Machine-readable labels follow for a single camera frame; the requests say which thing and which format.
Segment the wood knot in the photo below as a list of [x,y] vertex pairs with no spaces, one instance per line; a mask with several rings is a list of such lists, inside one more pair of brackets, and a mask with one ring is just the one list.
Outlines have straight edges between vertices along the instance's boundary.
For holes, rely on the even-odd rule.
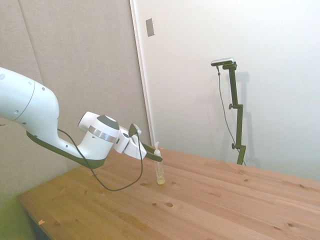
[[60,222],[58,222],[58,221],[55,221],[53,224],[54,224],[56,227],[60,227],[60,226],[61,226]]

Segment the wood grain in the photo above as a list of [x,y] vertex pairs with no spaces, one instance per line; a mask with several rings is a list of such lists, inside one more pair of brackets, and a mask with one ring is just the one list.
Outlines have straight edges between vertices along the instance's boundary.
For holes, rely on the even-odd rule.
[[[83,166],[18,197],[58,240],[319,240],[320,182],[163,149],[165,184],[154,162],[119,192]],[[110,188],[140,174],[115,151],[96,169]]]

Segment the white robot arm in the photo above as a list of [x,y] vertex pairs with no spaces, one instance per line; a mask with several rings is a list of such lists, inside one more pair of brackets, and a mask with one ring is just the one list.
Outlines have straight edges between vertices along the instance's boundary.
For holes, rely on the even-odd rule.
[[[26,76],[1,67],[0,117],[20,124],[35,143],[89,167],[76,147],[58,136],[59,104],[55,94]],[[142,158],[147,154],[137,136],[129,136],[127,129],[106,115],[87,112],[78,127],[85,136],[77,147],[92,169],[104,164],[112,147],[140,159],[140,145]]]

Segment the metal ring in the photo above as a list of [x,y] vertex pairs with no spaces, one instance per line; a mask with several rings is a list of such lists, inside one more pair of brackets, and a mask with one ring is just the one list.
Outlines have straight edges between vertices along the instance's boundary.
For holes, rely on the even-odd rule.
[[110,143],[114,143],[116,140],[116,137],[110,136],[109,134],[106,134],[106,133],[96,129],[95,127],[93,127],[91,125],[90,125],[88,131],[90,133],[92,133],[93,135],[97,136],[98,138],[101,138],[101,139],[103,139],[107,142],[110,142]]

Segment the black cable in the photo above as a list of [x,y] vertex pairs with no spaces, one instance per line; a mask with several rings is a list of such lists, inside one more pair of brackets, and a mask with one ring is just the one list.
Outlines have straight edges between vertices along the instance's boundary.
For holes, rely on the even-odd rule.
[[219,66],[216,66],[216,69],[218,70],[218,77],[219,77],[219,93],[220,93],[220,99],[221,99],[221,103],[222,103],[222,109],[223,109],[224,121],[225,121],[226,127],[228,128],[228,131],[229,131],[229,133],[230,133],[230,135],[231,135],[231,138],[232,138],[232,140],[233,140],[233,144],[234,144],[234,145],[236,145],[236,141],[235,141],[234,136],[232,135],[232,133],[231,133],[231,131],[230,131],[230,128],[229,128],[229,125],[228,125],[228,122],[227,122],[225,105],[224,105],[224,101],[223,101],[223,99],[222,99],[222,95],[221,95],[221,80],[220,80],[220,75],[221,75],[221,73],[220,73],[220,71],[219,71]]
[[129,185],[127,186],[124,186],[124,187],[121,187],[121,188],[118,188],[118,189],[111,189],[111,188],[108,188],[106,187],[101,181],[100,179],[97,177],[97,175],[95,174],[94,170],[91,168],[91,166],[89,165],[87,159],[85,158],[85,156],[80,152],[79,148],[77,147],[77,144],[75,143],[75,141],[72,139],[72,137],[66,133],[65,131],[61,130],[61,129],[58,129],[58,131],[64,133],[65,135],[67,135],[69,137],[69,139],[72,141],[73,145],[75,146],[76,150],[78,151],[78,153],[81,155],[81,157],[85,160],[85,163],[89,166],[91,172],[93,173],[93,176],[95,177],[95,179],[107,190],[111,191],[111,192],[117,192],[117,191],[120,191],[120,190],[123,190],[123,189],[126,189],[128,187],[130,187],[131,185],[135,184],[136,182],[138,182],[138,180],[141,178],[142,176],[142,173],[143,173],[143,170],[144,170],[144,165],[143,165],[143,160],[142,160],[142,154],[141,154],[141,148],[140,148],[140,139],[139,139],[139,135],[137,135],[138,137],[138,145],[139,145],[139,152],[140,152],[140,158],[141,158],[141,173],[140,173],[140,176],[132,183],[130,183]]

